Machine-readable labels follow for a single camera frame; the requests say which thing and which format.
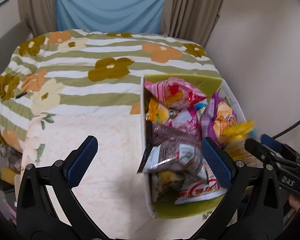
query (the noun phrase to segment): plastic wrapper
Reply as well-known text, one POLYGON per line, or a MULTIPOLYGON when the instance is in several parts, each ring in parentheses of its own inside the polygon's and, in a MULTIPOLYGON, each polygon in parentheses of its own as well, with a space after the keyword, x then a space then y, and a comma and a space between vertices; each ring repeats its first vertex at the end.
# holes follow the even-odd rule
POLYGON ((220 140, 226 144, 225 151, 234 161, 242 160, 247 166, 262 168, 262 162, 244 149, 244 142, 248 138, 255 138, 253 120, 225 128, 220 140))
POLYGON ((165 125, 192 134, 201 141, 200 120, 206 106, 207 99, 182 110, 174 119, 168 120, 165 125))
POLYGON ((211 137, 220 148, 223 148, 224 144, 219 138, 225 128, 236 124, 237 114, 223 98, 219 97, 219 93, 214 93, 201 117, 202 139, 211 137))
POLYGON ((159 101, 151 97, 149 101, 149 109, 146 114, 146 120, 165 124, 170 118, 174 118, 180 111, 172 108, 167 108, 159 103, 159 101))
POLYGON ((226 189, 220 187, 205 159, 203 159, 203 164, 206 171, 206 180, 198 181, 197 178, 188 175, 178 194, 175 205, 208 200, 219 197, 227 192, 226 189))
POLYGON ((194 85, 176 77, 157 83, 146 81, 145 88, 166 107, 178 110, 185 109, 206 98, 206 95, 194 85))
POLYGON ((181 140, 168 140, 154 146, 143 168, 143 173, 153 173, 169 169, 187 170, 193 176, 204 179, 205 168, 202 165, 201 150, 181 140))
POLYGON ((168 191, 170 188, 177 189, 182 186, 185 179, 183 174, 175 173, 173 171, 159 171, 151 175, 151 195, 152 201, 156 202, 158 197, 168 191))
POLYGON ((182 140, 191 145, 200 147, 200 143, 196 137, 191 134, 186 134, 183 131, 175 129, 173 127, 168 127, 165 125, 160 125, 157 123, 152 123, 152 145, 162 144, 167 140, 182 140))

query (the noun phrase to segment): curtain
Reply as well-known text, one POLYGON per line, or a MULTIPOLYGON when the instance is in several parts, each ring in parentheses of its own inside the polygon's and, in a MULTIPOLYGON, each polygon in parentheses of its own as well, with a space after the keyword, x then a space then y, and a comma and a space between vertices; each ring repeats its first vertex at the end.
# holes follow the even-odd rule
POLYGON ((19 14, 33 35, 39 36, 56 31, 55 0, 18 0, 19 14))
POLYGON ((165 0, 161 33, 205 46, 222 0, 165 0))
POLYGON ((57 0, 58 31, 160 34, 164 0, 57 0))

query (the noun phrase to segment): purple snack bag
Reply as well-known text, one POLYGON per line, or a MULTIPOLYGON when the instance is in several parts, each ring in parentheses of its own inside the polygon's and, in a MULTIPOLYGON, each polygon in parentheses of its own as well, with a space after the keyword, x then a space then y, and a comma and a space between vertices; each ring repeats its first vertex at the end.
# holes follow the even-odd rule
POLYGON ((220 148, 223 148, 224 144, 220 143, 218 138, 222 136, 224 128, 235 124, 237 114, 223 98, 219 97, 219 93, 214 93, 201 117, 202 139, 211 137, 220 148))

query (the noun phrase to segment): metal screw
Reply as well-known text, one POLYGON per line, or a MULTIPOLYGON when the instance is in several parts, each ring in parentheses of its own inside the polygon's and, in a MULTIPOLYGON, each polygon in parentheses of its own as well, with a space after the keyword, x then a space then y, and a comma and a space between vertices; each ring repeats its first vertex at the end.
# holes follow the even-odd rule
POLYGON ((34 166, 34 165, 33 165, 32 163, 29 163, 29 164, 26 166, 26 169, 27 169, 27 170, 31 170, 33 166, 34 166))
POLYGON ((54 165, 57 167, 61 166, 62 164, 63 164, 63 160, 57 160, 54 162, 54 165))
POLYGON ((235 162, 235 164, 240 168, 244 166, 243 161, 237 161, 237 162, 235 162))
POLYGON ((266 168, 267 168, 267 170, 269 170, 269 171, 272 171, 272 170, 273 170, 273 167, 272 167, 272 165, 270 165, 270 164, 267 164, 267 165, 266 165, 266 168))

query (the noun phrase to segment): blue curtain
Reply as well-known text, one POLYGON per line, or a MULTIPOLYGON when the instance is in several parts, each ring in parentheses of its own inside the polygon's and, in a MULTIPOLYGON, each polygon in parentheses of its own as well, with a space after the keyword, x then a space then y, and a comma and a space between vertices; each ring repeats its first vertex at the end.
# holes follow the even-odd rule
POLYGON ((58 30, 160 33, 164 0, 56 0, 58 30))

